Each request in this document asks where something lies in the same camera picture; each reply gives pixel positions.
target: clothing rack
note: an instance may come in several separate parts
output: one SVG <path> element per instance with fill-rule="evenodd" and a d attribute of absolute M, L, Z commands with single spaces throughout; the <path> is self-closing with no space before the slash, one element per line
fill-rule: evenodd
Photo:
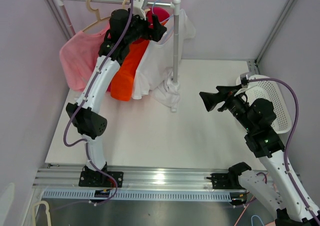
<path fill-rule="evenodd" d="M 86 0 L 55 0 L 56 5 L 60 8 L 60 13 L 62 18 L 64 19 L 65 26 L 68 28 L 71 37 L 76 34 L 74 27 L 71 23 L 69 15 L 67 13 L 66 7 L 64 5 L 64 1 L 78 1 L 85 2 Z M 97 3 L 107 3 L 107 4 L 119 4 L 121 5 L 124 0 L 91 0 L 92 2 Z M 180 3 L 181 0 L 172 0 L 172 2 L 164 3 L 164 2 L 148 2 L 147 6 L 149 7 L 161 7 L 161 8 L 170 8 L 173 10 L 173 77 L 172 82 L 176 89 L 179 89 L 180 84 L 178 82 L 178 63 L 179 63 L 179 15 L 180 15 Z"/>

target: hanger hook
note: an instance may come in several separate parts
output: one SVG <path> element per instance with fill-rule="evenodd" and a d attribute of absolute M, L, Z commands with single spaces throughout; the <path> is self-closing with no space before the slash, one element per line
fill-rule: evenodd
<path fill-rule="evenodd" d="M 99 9 L 93 9 L 93 8 L 91 7 L 91 5 L 90 5 L 90 2 L 91 2 L 91 1 L 92 1 L 92 0 L 85 0 L 86 8 L 88 9 L 89 12 L 95 13 L 96 19 L 97 19 L 98 21 L 100 21 L 101 18 L 100 18 Z"/>

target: white wall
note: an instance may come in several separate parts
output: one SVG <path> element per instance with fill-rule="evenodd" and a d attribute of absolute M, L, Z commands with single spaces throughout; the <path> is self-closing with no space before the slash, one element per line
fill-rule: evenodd
<path fill-rule="evenodd" d="M 16 226 L 66 96 L 65 39 L 44 0 L 0 0 L 0 26 L 0 192 L 15 183 L 5 225 Z"/>
<path fill-rule="evenodd" d="M 260 64 L 263 74 L 287 82 L 299 100 L 299 120 L 292 139 L 290 160 L 301 173 L 307 191 L 320 204 L 319 194 L 319 76 L 320 0 L 298 0 Z M 282 89 L 294 118 L 291 94 Z"/>
<path fill-rule="evenodd" d="M 183 58 L 252 59 L 258 56 L 287 0 L 182 0 L 197 35 Z M 83 2 L 65 2 L 76 31 L 95 20 Z M 99 5 L 108 16 L 118 5 Z"/>

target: white basket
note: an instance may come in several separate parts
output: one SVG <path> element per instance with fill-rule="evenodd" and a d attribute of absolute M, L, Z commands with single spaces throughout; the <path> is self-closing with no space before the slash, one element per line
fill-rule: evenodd
<path fill-rule="evenodd" d="M 269 78 L 262 75 L 253 75 L 249 79 Z M 236 84 L 241 83 L 240 77 L 237 78 Z M 292 127 L 291 118 L 282 97 L 281 91 L 276 82 L 250 82 L 248 83 L 248 90 L 245 91 L 248 96 L 248 102 L 251 103 L 258 98 L 265 98 L 273 103 L 273 111 L 276 114 L 275 121 L 271 124 L 272 128 L 277 134 L 286 133 Z"/>

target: gray floor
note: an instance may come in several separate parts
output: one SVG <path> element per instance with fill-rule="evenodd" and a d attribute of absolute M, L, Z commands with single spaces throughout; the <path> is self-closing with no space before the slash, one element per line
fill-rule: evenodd
<path fill-rule="evenodd" d="M 73 199 L 46 199 L 50 209 L 73 202 Z M 94 207 L 88 203 L 75 204 L 51 212 L 52 226 L 234 226 L 243 208 L 230 208 L 228 203 L 124 201 L 110 202 Z M 259 215 L 265 224 L 273 219 L 258 202 L 253 202 L 237 226 L 250 226 L 251 216 Z M 254 225 L 261 226 L 258 219 Z M 38 211 L 37 225 L 47 225 L 44 208 Z"/>

